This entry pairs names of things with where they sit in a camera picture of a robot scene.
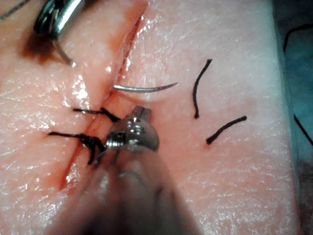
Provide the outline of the left arm needle driver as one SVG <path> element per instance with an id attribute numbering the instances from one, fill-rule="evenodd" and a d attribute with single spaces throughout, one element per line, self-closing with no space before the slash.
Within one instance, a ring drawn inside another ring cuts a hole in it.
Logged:
<path id="1" fill-rule="evenodd" d="M 157 151 L 159 137 L 149 121 L 143 117 L 129 115 L 111 127 L 107 135 L 106 148 L 116 148 L 126 144 L 140 145 Z"/>

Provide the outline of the left arm needle driver jaw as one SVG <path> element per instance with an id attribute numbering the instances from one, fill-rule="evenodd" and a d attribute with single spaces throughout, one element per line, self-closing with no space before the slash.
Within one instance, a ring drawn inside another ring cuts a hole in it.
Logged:
<path id="1" fill-rule="evenodd" d="M 135 106 L 131 114 L 137 118 L 151 120 L 152 110 L 143 106 Z"/>

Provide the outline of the right arm needle driver jaw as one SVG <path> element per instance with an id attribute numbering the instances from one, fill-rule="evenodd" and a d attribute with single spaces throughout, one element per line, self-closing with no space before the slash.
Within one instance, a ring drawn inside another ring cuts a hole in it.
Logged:
<path id="1" fill-rule="evenodd" d="M 34 24 L 34 31 L 38 35 L 47 35 L 64 7 L 63 0 L 48 0 L 42 7 Z"/>
<path id="2" fill-rule="evenodd" d="M 68 0 L 58 11 L 50 30 L 52 40 L 60 40 L 70 30 L 75 19 L 86 5 L 85 0 Z"/>

